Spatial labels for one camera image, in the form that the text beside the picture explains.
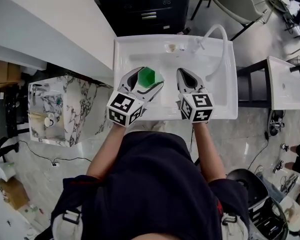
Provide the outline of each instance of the green sponge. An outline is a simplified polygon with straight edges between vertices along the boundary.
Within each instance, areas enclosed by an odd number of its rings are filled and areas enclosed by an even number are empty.
[[[155,72],[147,66],[138,73],[138,84],[144,88],[151,88],[156,83],[163,81],[164,79],[160,73]]]

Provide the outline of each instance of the floor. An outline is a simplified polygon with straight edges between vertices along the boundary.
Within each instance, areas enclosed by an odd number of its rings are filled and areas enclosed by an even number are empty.
[[[189,18],[197,3],[198,0],[190,0]],[[206,3],[208,2],[202,3],[196,18],[187,23],[192,29],[192,35],[203,36],[213,24],[224,26],[230,38],[241,30],[241,25],[221,11],[216,4],[212,2],[210,8],[206,8]],[[265,3],[259,4],[257,8],[259,11],[269,9]],[[300,40],[293,38],[298,35],[298,32],[295,29],[295,33],[290,34],[284,29],[285,24],[281,16],[275,12],[266,25],[262,23],[253,25],[233,42],[236,65],[245,67],[264,60],[267,56],[274,56],[283,60],[294,57],[295,55],[289,56],[288,54],[300,48]],[[213,33],[212,36],[220,38],[220,34],[217,32]],[[213,120],[208,124],[227,173],[237,168],[248,168],[256,154],[266,146],[267,141],[264,132],[267,129],[267,120],[267,109],[239,108],[236,120]],[[283,121],[285,128],[277,136],[270,138],[268,147],[250,167],[250,170],[254,172],[259,165],[263,165],[266,178],[278,187],[283,176],[288,176],[291,172],[281,170],[277,174],[273,174],[272,170],[279,159],[290,162],[296,157],[291,152],[283,152],[280,149],[280,144],[284,142],[291,146],[300,144],[300,110],[287,110]],[[55,157],[92,159],[102,145],[109,129],[110,126],[106,122],[102,133],[71,148],[33,142],[30,141],[29,135],[26,133],[20,135],[19,139],[28,142],[30,149],[40,156],[51,159]],[[188,121],[167,121],[165,131],[180,135],[190,147],[192,126]],[[191,157],[193,161],[198,158],[194,136]],[[19,153],[10,152],[7,155],[7,160],[15,163],[17,177],[23,183],[31,202],[44,212],[44,218],[40,221],[44,227],[49,225],[49,215],[62,192],[63,178],[85,174],[89,166],[88,161],[77,159],[60,161],[59,167],[52,168],[50,161],[35,156],[23,142],[20,143]]]

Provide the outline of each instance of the small sink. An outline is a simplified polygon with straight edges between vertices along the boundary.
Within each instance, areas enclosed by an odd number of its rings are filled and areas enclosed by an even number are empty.
[[[108,89],[70,75],[29,84],[31,140],[71,147],[96,135],[105,123],[107,96]],[[54,124],[46,127],[52,114]]]
[[[208,91],[212,93],[215,110],[212,119],[236,119],[238,116],[237,71],[233,44],[228,41],[228,70],[221,65],[212,81],[206,76],[218,67],[223,51],[221,39],[208,38],[205,50],[190,52],[191,44],[201,36],[191,35],[136,35],[115,39],[114,89],[121,78],[138,67],[149,67],[164,78],[164,86],[148,104],[141,120],[180,120],[182,119],[176,102],[177,69],[185,68],[200,76]]]
[[[31,120],[31,133],[34,137],[47,140],[55,140],[64,142],[64,113],[63,113],[63,95],[41,95],[33,96],[32,102],[29,103],[29,117]],[[48,114],[53,114],[55,125],[53,127],[45,127],[44,120]]]
[[[269,56],[267,64],[271,85],[272,110],[300,110],[300,72],[294,65]]]

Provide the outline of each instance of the black wire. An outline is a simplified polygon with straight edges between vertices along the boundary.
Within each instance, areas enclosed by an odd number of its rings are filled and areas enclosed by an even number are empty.
[[[76,158],[72,158],[72,159],[65,159],[65,158],[56,157],[55,159],[53,159],[53,163],[55,163],[56,159],[58,159],[58,160],[64,160],[64,161],[72,161],[72,160],[76,160],[76,159],[84,159],[84,160],[87,160],[87,161],[91,162],[91,160],[89,160],[88,158],[85,158],[85,157],[76,157]]]
[[[53,162],[50,158],[47,158],[47,157],[38,155],[38,154],[36,154],[35,152],[33,152],[33,151],[31,150],[31,148],[29,147],[29,145],[28,145],[28,143],[27,143],[26,141],[18,140],[18,142],[24,142],[24,143],[27,145],[28,149],[29,149],[35,156],[37,156],[37,157],[39,157],[39,158],[47,159],[47,160],[49,160],[49,161],[51,162],[51,164],[54,164],[54,162]]]
[[[256,160],[256,158],[261,154],[262,151],[265,150],[266,147],[268,147],[269,145],[269,140],[267,141],[267,144],[265,145],[265,147],[263,149],[261,149],[261,151],[255,156],[255,158],[252,160],[252,162],[250,163],[248,170],[250,169],[251,165],[253,164],[253,162]]]
[[[192,133],[191,133],[191,142],[190,142],[190,149],[189,149],[189,153],[191,154],[192,152],[192,139],[194,137],[194,127],[192,126]]]
[[[29,147],[29,145],[28,145],[28,143],[27,143],[26,141],[18,140],[18,142],[24,142],[24,143],[27,145],[28,149],[29,149],[35,156],[37,156],[37,157],[39,157],[39,158],[43,158],[43,159],[49,160],[53,166],[55,166],[55,164],[56,164],[55,162],[56,162],[57,159],[58,159],[58,160],[64,160],[64,161],[72,161],[72,160],[76,160],[76,159],[85,159],[85,160],[91,162],[91,160],[89,160],[88,158],[85,158],[85,157],[76,157],[76,158],[72,158],[72,159],[65,159],[65,158],[59,158],[59,157],[56,157],[56,158],[54,158],[53,160],[51,160],[50,158],[47,158],[47,157],[38,155],[38,154],[36,154],[35,152],[33,152],[33,151],[30,149],[30,147]]]

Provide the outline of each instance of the strap buckle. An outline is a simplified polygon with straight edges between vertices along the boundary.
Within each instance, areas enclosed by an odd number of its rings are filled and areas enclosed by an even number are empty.
[[[66,222],[79,225],[80,216],[81,216],[80,211],[66,210],[65,213],[62,215],[62,219]]]
[[[238,216],[234,213],[229,213],[227,217],[224,218],[222,221],[222,225],[227,226],[228,223],[237,223],[238,221]]]

